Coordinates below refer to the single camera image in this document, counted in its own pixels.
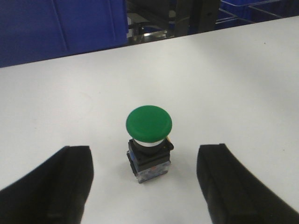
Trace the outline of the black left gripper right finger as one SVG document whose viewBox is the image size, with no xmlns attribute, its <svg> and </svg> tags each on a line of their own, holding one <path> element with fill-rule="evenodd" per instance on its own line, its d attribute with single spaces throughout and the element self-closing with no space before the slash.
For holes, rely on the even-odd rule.
<svg viewBox="0 0 299 224">
<path fill-rule="evenodd" d="M 299 214 L 248 171 L 225 144 L 201 145 L 197 178 L 214 224 L 297 224 Z"/>
</svg>

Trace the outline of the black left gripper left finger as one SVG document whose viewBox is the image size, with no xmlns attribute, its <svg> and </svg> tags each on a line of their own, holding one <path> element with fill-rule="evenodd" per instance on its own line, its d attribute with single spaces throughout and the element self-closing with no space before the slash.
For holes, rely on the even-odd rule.
<svg viewBox="0 0 299 224">
<path fill-rule="evenodd" d="M 79 224 L 94 177 L 88 146 L 66 146 L 0 191 L 2 224 Z"/>
</svg>

